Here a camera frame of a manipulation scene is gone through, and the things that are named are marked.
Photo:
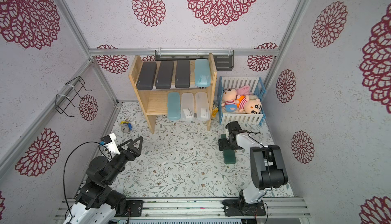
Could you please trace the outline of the dark green pencil case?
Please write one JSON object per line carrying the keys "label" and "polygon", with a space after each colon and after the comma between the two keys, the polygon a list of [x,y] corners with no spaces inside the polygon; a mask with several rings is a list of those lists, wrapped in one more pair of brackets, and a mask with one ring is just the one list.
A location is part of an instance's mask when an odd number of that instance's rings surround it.
{"label": "dark green pencil case", "polygon": [[[221,138],[227,139],[225,134],[222,134]],[[236,164],[236,155],[235,155],[235,151],[233,149],[232,150],[224,150],[224,151],[222,151],[222,153],[223,153],[223,157],[224,157],[224,163],[226,165]]]}

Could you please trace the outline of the clear pencil case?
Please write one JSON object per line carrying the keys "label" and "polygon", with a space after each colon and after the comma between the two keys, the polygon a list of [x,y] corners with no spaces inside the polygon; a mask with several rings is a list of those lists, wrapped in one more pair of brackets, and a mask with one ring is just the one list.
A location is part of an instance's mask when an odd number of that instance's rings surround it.
{"label": "clear pencil case", "polygon": [[210,119],[210,109],[207,93],[198,92],[195,95],[197,119],[200,121],[208,121]]}
{"label": "clear pencil case", "polygon": [[193,93],[181,95],[181,120],[192,121],[194,119],[194,97]]}

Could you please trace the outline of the teal pencil case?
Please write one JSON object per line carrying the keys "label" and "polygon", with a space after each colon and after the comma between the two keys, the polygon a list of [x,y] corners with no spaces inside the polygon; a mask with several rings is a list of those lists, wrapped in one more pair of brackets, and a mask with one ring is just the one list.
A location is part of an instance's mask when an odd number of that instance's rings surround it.
{"label": "teal pencil case", "polygon": [[178,92],[171,92],[168,94],[168,119],[177,121],[181,118],[181,101]]}

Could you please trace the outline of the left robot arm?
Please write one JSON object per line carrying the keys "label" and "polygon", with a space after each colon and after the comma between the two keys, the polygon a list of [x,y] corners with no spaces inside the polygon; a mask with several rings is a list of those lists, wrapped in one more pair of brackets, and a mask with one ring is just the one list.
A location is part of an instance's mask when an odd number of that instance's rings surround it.
{"label": "left robot arm", "polygon": [[106,155],[97,156],[86,170],[87,180],[75,196],[75,203],[68,202],[68,215],[65,224],[113,224],[115,217],[141,217],[143,201],[129,201],[126,196],[111,188],[118,175],[122,173],[128,162],[140,157],[144,138],[129,139],[120,145],[115,143],[115,134],[94,142],[106,150]]}

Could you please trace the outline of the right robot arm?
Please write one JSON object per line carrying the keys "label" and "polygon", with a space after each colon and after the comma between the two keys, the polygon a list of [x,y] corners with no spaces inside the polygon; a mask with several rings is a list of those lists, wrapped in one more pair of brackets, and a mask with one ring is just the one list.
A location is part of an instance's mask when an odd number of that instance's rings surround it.
{"label": "right robot arm", "polygon": [[256,132],[240,127],[237,121],[226,125],[226,137],[219,140],[219,150],[245,150],[250,155],[252,184],[243,189],[236,206],[243,211],[254,209],[268,190],[280,188],[288,183],[284,159],[279,146],[265,146],[254,138]]}

